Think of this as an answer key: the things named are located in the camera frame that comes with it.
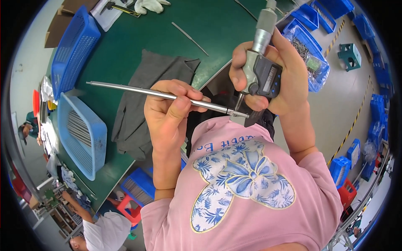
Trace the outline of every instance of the yellow black floor tape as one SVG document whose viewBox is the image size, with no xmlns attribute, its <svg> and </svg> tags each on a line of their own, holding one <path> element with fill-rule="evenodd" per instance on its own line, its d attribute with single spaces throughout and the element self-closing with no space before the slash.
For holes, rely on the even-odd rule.
<svg viewBox="0 0 402 251">
<path fill-rule="evenodd" d="M 343 146 L 343 144 L 345 143 L 346 139 L 349 137 L 349 134 L 351 133 L 353 127 L 355 126 L 356 121 L 357 121 L 357 117 L 359 117 L 361 108 L 363 107 L 363 103 L 364 103 L 364 100 L 365 100 L 365 98 L 366 98 L 367 89 L 369 88 L 369 83 L 371 83 L 371 87 L 373 88 L 373 93 L 374 93 L 373 82 L 371 82 L 371 76 L 369 75 L 369 80 L 367 81 L 366 92 L 364 93 L 363 101 L 361 102 L 359 111 L 357 112 L 356 118 L 355 118 L 355 120 L 353 121 L 352 127 L 349 129 L 349 132 L 346 134 L 346 137 L 343 139 L 342 144 L 338 147 L 338 150 L 337 150 L 337 151 L 335 152 L 335 154 L 331 157 L 331 160 L 328 161 L 327 165 L 331 164 L 332 160 L 335 158 L 336 154 L 337 154 L 337 153 L 339 152 L 339 150 L 342 148 L 342 146 Z"/>
<path fill-rule="evenodd" d="M 344 24 L 345 24 L 345 20 L 342 20 L 342 23 L 340 24 L 340 27 L 339 27 L 338 31 L 336 32 L 334 39 L 332 40 L 331 44 L 328 46 L 328 49 L 324 52 L 324 57 L 327 57 L 329 51 L 334 46 L 335 41 L 338 39 L 340 31 L 342 30 Z"/>
</svg>

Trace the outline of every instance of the gray cloth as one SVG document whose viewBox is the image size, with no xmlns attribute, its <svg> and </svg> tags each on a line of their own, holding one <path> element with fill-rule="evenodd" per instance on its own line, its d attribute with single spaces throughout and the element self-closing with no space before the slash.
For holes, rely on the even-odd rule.
<svg viewBox="0 0 402 251">
<path fill-rule="evenodd" d="M 142 50 L 141 63 L 131 77 L 129 86 L 149 89 L 159 80 L 178 79 L 191 84 L 199 59 L 162 56 Z M 112 141 L 119 153 L 129 153 L 135 160 L 145 160 L 152 149 L 150 133 L 144 116 L 146 95 L 124 92 L 117 110 Z"/>
</svg>

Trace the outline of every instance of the paper sheet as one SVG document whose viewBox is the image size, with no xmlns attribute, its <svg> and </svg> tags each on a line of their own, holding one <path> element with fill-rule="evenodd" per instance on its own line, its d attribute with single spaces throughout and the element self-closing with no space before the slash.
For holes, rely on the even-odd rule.
<svg viewBox="0 0 402 251">
<path fill-rule="evenodd" d="M 116 10 L 112 8 L 111 10 L 106 9 L 102 15 L 101 11 L 103 7 L 110 0 L 100 0 L 98 4 L 91 10 L 92 16 L 96 19 L 98 24 L 102 27 L 104 31 L 108 31 L 113 23 L 119 18 L 119 16 L 123 13 L 121 10 Z M 120 0 L 115 0 L 115 4 L 121 7 L 127 7 L 132 4 L 133 0 L 128 0 L 126 4 L 122 3 Z"/>
</svg>

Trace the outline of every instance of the white glove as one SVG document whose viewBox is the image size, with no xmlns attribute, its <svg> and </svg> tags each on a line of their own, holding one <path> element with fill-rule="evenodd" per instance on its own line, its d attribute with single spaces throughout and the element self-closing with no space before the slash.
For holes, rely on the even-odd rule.
<svg viewBox="0 0 402 251">
<path fill-rule="evenodd" d="M 135 12 L 142 15 L 147 13 L 146 9 L 156 13 L 161 13 L 163 11 L 161 4 L 170 5 L 166 0 L 137 0 L 134 4 L 134 9 Z"/>
</svg>

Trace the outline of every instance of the green workbench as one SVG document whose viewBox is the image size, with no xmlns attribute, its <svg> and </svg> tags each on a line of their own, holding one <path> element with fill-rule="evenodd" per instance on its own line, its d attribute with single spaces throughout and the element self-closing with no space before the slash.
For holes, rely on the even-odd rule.
<svg viewBox="0 0 402 251">
<path fill-rule="evenodd" d="M 276 10 L 278 22 L 305 2 L 307 0 L 277 0 L 280 9 Z M 243 1 L 243 4 L 258 17 L 266 1 L 248 0 Z M 119 154 L 116 143 L 111 142 L 111 132 L 123 92 L 90 86 L 85 82 L 128 84 L 141 61 L 141 50 L 146 49 L 161 55 L 200 59 L 192 83 L 200 89 L 232 59 L 233 49 L 237 45 L 254 38 L 256 21 L 233 0 L 177 0 L 164 8 L 161 14 L 148 11 L 148 14 L 139 18 L 123 13 L 107 33 L 99 27 L 101 38 L 77 79 L 75 87 L 82 93 L 79 98 L 105 122 L 108 129 L 105 165 L 96 173 L 96 179 L 90 181 L 61 144 L 58 157 L 95 193 L 97 199 L 77 179 L 77 186 L 90 198 L 94 211 L 99 209 L 134 159 L 128 154 Z M 209 57 L 171 22 L 186 31 Z M 57 110 L 50 118 L 58 133 Z"/>
</svg>

